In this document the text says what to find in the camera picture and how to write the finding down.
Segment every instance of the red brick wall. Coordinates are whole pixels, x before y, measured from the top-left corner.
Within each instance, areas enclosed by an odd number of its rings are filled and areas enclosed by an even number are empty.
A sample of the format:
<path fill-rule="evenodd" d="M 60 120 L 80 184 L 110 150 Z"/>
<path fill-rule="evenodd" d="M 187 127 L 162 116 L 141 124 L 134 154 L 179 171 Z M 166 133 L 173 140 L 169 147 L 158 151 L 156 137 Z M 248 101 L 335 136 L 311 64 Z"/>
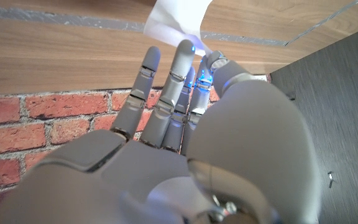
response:
<path fill-rule="evenodd" d="M 96 129 L 109 129 L 129 90 L 0 96 L 0 201 L 50 151 Z M 137 128 L 160 95 L 152 90 Z M 213 91 L 211 103 L 218 100 Z"/>

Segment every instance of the robotic hand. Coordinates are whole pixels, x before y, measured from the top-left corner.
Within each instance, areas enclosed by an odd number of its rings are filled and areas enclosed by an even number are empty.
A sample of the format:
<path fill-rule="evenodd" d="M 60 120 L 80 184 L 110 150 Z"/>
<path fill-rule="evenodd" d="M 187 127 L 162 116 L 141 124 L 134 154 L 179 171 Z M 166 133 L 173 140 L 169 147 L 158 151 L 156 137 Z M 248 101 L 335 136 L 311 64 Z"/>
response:
<path fill-rule="evenodd" d="M 149 48 L 111 130 L 50 153 L 2 203 L 0 223 L 317 223 L 321 188 L 300 112 L 218 51 L 193 84 L 194 51 L 178 46 L 137 142 L 160 59 Z M 212 84 L 221 99 L 206 110 Z"/>

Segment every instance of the gray panel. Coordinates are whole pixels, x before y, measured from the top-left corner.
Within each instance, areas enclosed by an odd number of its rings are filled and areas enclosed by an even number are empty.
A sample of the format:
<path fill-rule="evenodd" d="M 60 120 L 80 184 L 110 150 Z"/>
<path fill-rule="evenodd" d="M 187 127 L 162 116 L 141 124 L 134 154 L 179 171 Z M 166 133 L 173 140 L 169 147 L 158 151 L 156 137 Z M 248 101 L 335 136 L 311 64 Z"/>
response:
<path fill-rule="evenodd" d="M 272 83 L 295 92 L 311 129 L 324 180 L 320 223 L 358 223 L 358 33 L 272 73 Z"/>
<path fill-rule="evenodd" d="M 108 184 L 126 189 L 139 202 L 164 180 L 189 176 L 185 157 L 137 141 L 129 141 L 100 172 Z"/>
<path fill-rule="evenodd" d="M 125 143 L 125 138 L 107 130 L 92 131 L 51 152 L 40 163 L 59 163 L 80 171 L 94 167 Z"/>

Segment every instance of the paper sheet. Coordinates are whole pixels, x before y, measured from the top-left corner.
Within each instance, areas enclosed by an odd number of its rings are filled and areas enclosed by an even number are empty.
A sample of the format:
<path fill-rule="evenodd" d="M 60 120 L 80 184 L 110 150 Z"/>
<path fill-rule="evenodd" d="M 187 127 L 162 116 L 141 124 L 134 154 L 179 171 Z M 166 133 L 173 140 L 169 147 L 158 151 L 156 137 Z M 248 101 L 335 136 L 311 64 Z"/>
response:
<path fill-rule="evenodd" d="M 212 51 L 200 37 L 200 26 L 212 0 L 157 0 L 147 18 L 144 34 L 175 47 L 188 39 L 196 47 L 196 54 Z"/>

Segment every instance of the robot finger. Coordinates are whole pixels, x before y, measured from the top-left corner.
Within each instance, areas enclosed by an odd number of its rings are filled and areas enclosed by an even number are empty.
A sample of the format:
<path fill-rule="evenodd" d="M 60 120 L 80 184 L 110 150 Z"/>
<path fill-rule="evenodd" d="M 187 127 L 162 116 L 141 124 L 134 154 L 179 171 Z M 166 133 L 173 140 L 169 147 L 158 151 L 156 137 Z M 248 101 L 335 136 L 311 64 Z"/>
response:
<path fill-rule="evenodd" d="M 186 76 L 186 81 L 181 89 L 181 93 L 178 99 L 178 103 L 175 106 L 175 110 L 172 114 L 169 122 L 167 132 L 165 133 L 161 147 L 169 151 L 179 153 L 180 143 L 183 134 L 183 128 L 186 122 L 187 106 L 189 104 L 190 92 L 193 87 L 195 71 L 191 67 Z"/>
<path fill-rule="evenodd" d="M 211 91 L 213 76 L 207 69 L 206 63 L 207 58 L 204 56 L 197 71 L 193 96 L 191 97 L 189 110 L 187 112 L 180 151 L 180 154 L 184 156 L 186 155 L 189 140 L 198 124 L 198 120 L 208 107 L 209 92 Z"/>
<path fill-rule="evenodd" d="M 181 41 L 173 58 L 171 70 L 160 98 L 150 115 L 142 135 L 140 135 L 139 140 L 141 142 L 152 147 L 161 147 L 194 55 L 195 46 L 193 43 L 190 40 Z"/>
<path fill-rule="evenodd" d="M 127 141 L 132 139 L 136 132 L 160 62 L 160 56 L 161 53 L 157 47 L 148 49 L 131 93 L 111 126 L 111 131 L 124 135 Z"/>

